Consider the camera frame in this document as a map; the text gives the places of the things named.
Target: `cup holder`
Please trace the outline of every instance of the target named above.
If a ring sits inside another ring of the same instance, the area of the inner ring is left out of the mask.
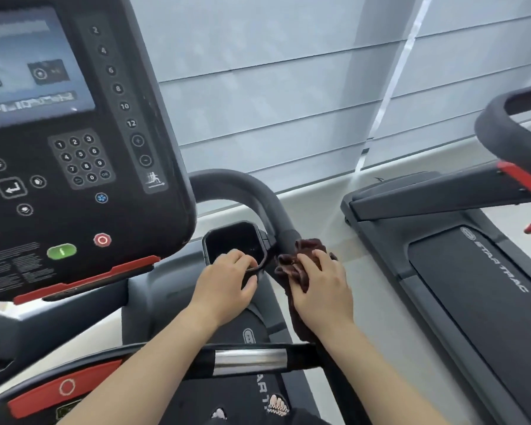
[[[252,275],[263,270],[269,258],[269,250],[257,225],[249,221],[236,222],[225,227],[211,229],[203,237],[206,265],[212,264],[221,254],[228,253],[232,249],[238,249],[254,257],[258,263],[256,268],[246,271],[242,283],[242,286],[245,286]]]

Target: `brown cloth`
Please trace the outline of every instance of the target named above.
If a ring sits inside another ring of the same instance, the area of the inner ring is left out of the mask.
[[[312,261],[317,264],[317,267],[320,268],[319,258],[315,257],[312,251],[319,249],[326,252],[327,249],[318,238],[297,240],[295,242],[295,247],[297,249],[295,255],[279,255],[277,257],[275,274],[278,276],[278,283],[285,290],[285,294],[289,301],[289,314],[291,315],[293,329],[295,329],[295,332],[302,341],[315,343],[318,342],[317,336],[315,336],[315,334],[304,324],[293,304],[293,295],[291,294],[289,277],[301,285],[303,292],[307,292],[309,290],[309,276],[307,275],[307,272],[304,271],[303,265],[299,262],[297,254],[301,253],[311,258]],[[333,253],[330,253],[329,255],[331,259],[337,261],[337,258]]]

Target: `hand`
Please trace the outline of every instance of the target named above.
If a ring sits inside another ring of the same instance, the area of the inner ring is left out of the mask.
[[[322,270],[306,255],[299,254],[300,263],[309,276],[309,290],[290,279],[293,303],[304,324],[321,339],[340,327],[354,324],[352,290],[346,282],[346,271],[322,250],[314,250]]]
[[[253,257],[236,249],[220,255],[199,276],[189,307],[216,328],[232,321],[248,307],[258,288],[258,277],[252,276],[242,289],[246,270],[257,266]]]

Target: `white tile floor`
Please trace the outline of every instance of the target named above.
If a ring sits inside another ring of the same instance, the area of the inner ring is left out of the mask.
[[[353,289],[358,326],[404,378],[417,387],[453,425],[482,425],[490,422],[473,408],[464,390],[465,385],[460,385],[455,374],[445,365],[354,231],[346,226],[339,206],[347,192],[376,182],[375,177],[391,178],[423,170],[447,172],[490,158],[486,150],[469,140],[360,174],[305,187],[281,197],[301,235],[304,238],[321,238],[344,263]],[[531,222],[531,205],[487,209],[486,213],[531,256],[531,236],[522,232]],[[211,228],[242,219],[259,223],[257,216],[249,209],[237,207],[200,218],[195,237],[204,235]],[[286,320],[290,322],[285,294],[278,286],[274,288]],[[12,312],[19,313],[22,310],[20,308]],[[119,314],[115,313],[21,373],[1,390],[64,361],[120,343]],[[307,378],[321,416],[333,425],[340,425],[342,418],[322,371],[307,371]]]

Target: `control panel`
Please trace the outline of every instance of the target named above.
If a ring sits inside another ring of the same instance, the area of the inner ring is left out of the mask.
[[[129,1],[0,0],[0,300],[137,271],[195,219]]]

